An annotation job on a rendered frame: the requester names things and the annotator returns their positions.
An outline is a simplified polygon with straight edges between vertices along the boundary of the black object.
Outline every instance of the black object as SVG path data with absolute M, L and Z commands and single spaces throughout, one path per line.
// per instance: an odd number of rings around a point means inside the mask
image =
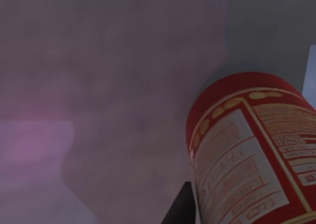
M 195 224 L 196 204 L 192 186 L 185 182 L 161 224 Z

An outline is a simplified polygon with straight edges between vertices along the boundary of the red label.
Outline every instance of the red label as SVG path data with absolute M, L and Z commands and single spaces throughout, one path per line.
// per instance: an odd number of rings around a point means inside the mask
M 316 222 L 316 112 L 282 79 L 240 73 L 209 86 L 187 145 L 203 223 Z

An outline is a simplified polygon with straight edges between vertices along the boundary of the product label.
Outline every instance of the product label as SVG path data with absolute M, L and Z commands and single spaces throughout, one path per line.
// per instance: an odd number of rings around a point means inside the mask
M 316 222 L 316 113 L 288 83 L 217 81 L 193 105 L 187 140 L 203 224 Z

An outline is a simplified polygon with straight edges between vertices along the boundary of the can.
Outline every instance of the can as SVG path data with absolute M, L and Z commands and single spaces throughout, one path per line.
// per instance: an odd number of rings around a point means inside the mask
M 203 224 L 316 223 L 316 111 L 289 82 L 241 72 L 211 83 L 186 140 Z

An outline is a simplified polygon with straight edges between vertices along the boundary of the gray surface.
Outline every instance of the gray surface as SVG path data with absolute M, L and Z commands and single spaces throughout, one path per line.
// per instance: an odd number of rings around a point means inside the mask
M 190 179 L 185 116 L 215 70 L 212 4 L 0 0 L 1 138 L 17 139 L 1 144 L 1 224 L 160 223 Z M 22 120 L 45 135 L 25 140 Z

